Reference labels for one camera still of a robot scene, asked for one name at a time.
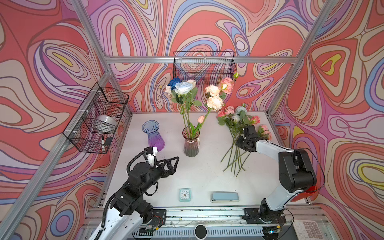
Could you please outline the pink grey glass vase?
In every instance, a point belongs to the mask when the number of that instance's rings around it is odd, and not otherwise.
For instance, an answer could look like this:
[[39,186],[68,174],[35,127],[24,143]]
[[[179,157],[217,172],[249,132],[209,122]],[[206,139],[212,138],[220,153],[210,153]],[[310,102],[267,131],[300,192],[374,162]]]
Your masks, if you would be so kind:
[[200,132],[193,134],[189,127],[185,127],[182,134],[185,139],[184,154],[190,158],[196,157],[200,151]]

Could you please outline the purple glass vase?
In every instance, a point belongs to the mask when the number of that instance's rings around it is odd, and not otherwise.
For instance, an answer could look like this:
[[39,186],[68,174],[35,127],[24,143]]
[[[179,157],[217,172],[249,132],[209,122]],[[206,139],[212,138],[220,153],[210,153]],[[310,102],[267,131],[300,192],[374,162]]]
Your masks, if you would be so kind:
[[156,147],[160,152],[165,147],[165,141],[162,138],[160,132],[160,124],[155,120],[146,121],[142,125],[142,131],[147,134],[149,147]]

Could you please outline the pink tulip bud stem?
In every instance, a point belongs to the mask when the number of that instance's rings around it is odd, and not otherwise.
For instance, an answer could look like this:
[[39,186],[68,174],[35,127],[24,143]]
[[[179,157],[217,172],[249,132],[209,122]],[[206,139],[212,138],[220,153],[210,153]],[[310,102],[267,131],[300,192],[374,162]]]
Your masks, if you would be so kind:
[[199,118],[198,118],[198,124],[196,127],[194,127],[194,129],[192,130],[191,132],[191,137],[194,139],[197,137],[198,133],[200,132],[203,124],[205,122],[205,116],[204,115],[201,115]]

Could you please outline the pale blue white rose stem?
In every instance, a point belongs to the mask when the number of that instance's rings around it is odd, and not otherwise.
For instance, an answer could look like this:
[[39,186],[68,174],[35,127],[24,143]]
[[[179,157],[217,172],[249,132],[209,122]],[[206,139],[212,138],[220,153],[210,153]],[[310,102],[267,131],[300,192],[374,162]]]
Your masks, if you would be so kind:
[[203,105],[201,101],[195,99],[197,93],[198,88],[194,86],[192,82],[176,83],[175,88],[172,90],[173,101],[179,104],[181,108],[180,112],[183,116],[183,122],[188,139],[196,138],[203,125],[202,121],[201,123],[198,122],[197,125],[194,126],[189,116],[192,106],[201,107]]

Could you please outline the cream carnation stem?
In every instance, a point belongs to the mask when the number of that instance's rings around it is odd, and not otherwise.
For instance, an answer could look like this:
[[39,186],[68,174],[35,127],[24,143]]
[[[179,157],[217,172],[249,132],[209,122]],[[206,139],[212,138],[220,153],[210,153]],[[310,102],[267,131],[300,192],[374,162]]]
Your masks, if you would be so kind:
[[224,104],[224,101],[219,97],[220,88],[218,86],[209,85],[208,87],[205,88],[205,93],[208,96],[207,103],[206,103],[208,107],[208,111],[204,115],[205,121],[206,121],[206,117],[209,115],[210,112],[217,112],[221,110],[225,104]]

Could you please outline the pink carnation stem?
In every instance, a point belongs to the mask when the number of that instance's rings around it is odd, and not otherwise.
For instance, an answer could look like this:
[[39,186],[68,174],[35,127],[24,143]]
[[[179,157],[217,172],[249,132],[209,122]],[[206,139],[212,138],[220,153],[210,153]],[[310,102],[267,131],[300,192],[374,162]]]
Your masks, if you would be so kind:
[[225,98],[230,95],[235,87],[235,83],[237,78],[239,77],[239,73],[235,72],[232,77],[226,77],[223,78],[220,81],[219,88],[220,88],[220,93],[219,97],[224,101]]

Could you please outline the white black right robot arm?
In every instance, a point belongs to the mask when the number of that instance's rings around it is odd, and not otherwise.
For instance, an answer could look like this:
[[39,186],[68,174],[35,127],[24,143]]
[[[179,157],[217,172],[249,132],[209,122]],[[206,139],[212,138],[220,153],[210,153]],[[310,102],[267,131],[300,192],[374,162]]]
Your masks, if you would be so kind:
[[247,224],[285,224],[286,204],[298,194],[308,192],[318,182],[308,152],[275,144],[262,137],[255,126],[243,129],[236,146],[258,157],[259,166],[246,174],[243,183],[269,192],[257,208],[244,209],[243,220]]

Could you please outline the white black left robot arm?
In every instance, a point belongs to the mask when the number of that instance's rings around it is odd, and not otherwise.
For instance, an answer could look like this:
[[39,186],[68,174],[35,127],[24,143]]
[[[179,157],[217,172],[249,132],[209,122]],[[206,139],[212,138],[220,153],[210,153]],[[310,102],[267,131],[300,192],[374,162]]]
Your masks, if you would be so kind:
[[158,187],[161,178],[175,174],[180,158],[158,160],[157,153],[156,147],[147,147],[129,161],[128,179],[108,198],[91,240],[126,240],[140,226],[152,233],[166,223],[167,211],[154,210],[144,197],[151,196],[148,190]]

